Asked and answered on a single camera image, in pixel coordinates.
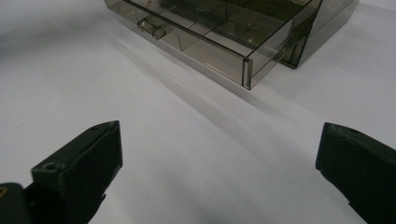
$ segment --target plastic organizer box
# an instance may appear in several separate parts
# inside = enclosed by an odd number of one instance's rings
[[[105,0],[109,9],[251,90],[276,63],[295,68],[359,0]]]

